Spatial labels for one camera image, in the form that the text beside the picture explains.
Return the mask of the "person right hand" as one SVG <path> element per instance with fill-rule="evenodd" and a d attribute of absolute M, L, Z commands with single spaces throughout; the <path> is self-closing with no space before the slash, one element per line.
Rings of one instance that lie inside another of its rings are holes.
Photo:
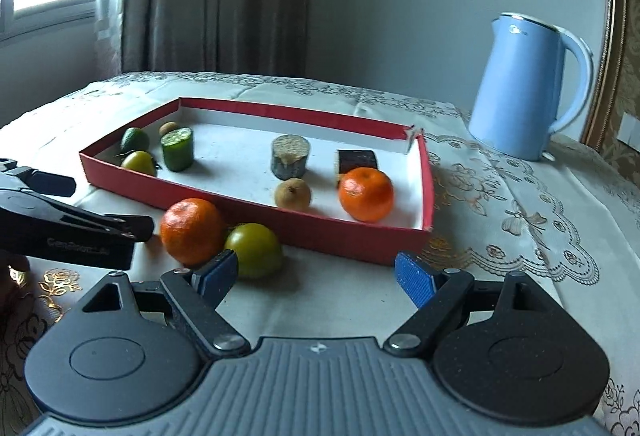
<path fill-rule="evenodd" d="M 1 318 L 8 319 L 17 308 L 17 303 L 23 297 L 25 279 L 28 277 L 30 266 L 25 255 L 12 254 L 1 251 Z"/>

